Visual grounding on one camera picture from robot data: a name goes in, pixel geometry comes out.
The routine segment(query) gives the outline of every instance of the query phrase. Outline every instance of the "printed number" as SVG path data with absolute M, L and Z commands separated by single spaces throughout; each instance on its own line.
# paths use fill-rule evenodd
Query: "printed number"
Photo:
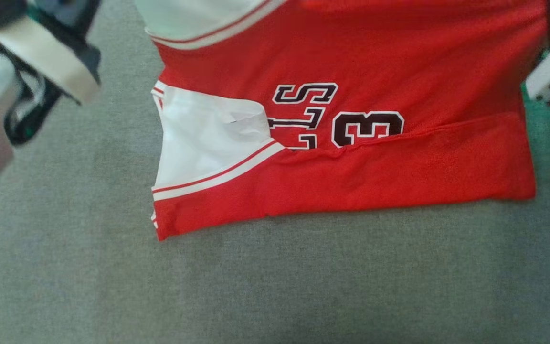
M 349 127 L 356 127 L 356 134 L 349 133 Z M 385 127 L 386 137 L 402 133 L 404 119 L 395 111 L 341 112 L 332 120 L 332 143 L 338 148 L 354 144 L 356 137 L 375 137 L 375 128 Z
M 296 85 L 279 85 L 273 102 L 275 104 L 301 104 L 312 94 L 310 104 L 330 104 L 338 91 L 336 83 L 308 83 L 299 88 Z M 269 128 L 299 127 L 315 130 L 321 122 L 325 107 L 307 107 L 304 115 L 307 119 L 268 118 Z M 349 128 L 356 127 L 356 133 L 350 134 Z M 384 134 L 376 134 L 376 127 L 385 127 Z M 332 143 L 341 148 L 354 144 L 356 137 L 386 137 L 402 133 L 404 118 L 396 111 L 340 112 L 332 120 Z M 303 133 L 298 135 L 302 147 L 288 147 L 291 150 L 312 150 L 317 148 L 317 135 Z

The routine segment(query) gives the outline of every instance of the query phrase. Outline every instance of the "white side panel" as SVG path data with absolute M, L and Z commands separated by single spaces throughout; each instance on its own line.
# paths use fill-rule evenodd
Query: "white side panel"
M 239 20 L 264 0 L 135 0 L 150 33 L 185 41 Z
M 159 107 L 162 103 L 163 130 L 155 190 L 218 174 L 272 140 L 264 107 L 257 102 L 162 83 L 153 94 Z
M 161 190 L 154 190 L 154 200 L 166 200 L 169 198 L 175 198 L 183 196 L 184 194 L 192 194 L 202 190 L 207 190 L 217 185 L 232 181 L 235 178 L 240 178 L 246 172 L 260 165 L 273 155 L 284 150 L 284 147 L 271 139 L 264 142 L 264 146 L 256 153 L 247 157 L 238 164 L 226 168 L 222 172 L 213 175 L 211 178 L 205 178 L 194 183 L 188 183 L 179 187 L 166 188 Z

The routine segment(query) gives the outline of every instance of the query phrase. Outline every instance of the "jersey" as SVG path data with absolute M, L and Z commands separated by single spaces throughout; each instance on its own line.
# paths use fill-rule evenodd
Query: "jersey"
M 545 0 L 138 1 L 164 62 L 159 239 L 535 195 L 519 89 Z

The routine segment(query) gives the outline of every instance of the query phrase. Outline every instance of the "gray carpet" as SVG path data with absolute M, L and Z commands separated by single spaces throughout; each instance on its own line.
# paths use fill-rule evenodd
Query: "gray carpet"
M 0 178 L 0 343 L 550 343 L 550 110 L 535 200 L 267 218 L 158 242 L 161 68 L 106 1 L 96 104 L 61 102 Z

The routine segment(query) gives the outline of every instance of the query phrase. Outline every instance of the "green surface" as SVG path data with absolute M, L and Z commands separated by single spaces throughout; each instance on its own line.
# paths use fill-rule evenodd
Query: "green surface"
M 157 242 L 161 63 L 106 1 L 96 104 L 60 104 L 0 178 L 0 343 L 550 343 L 550 111 L 538 196 L 268 218 Z

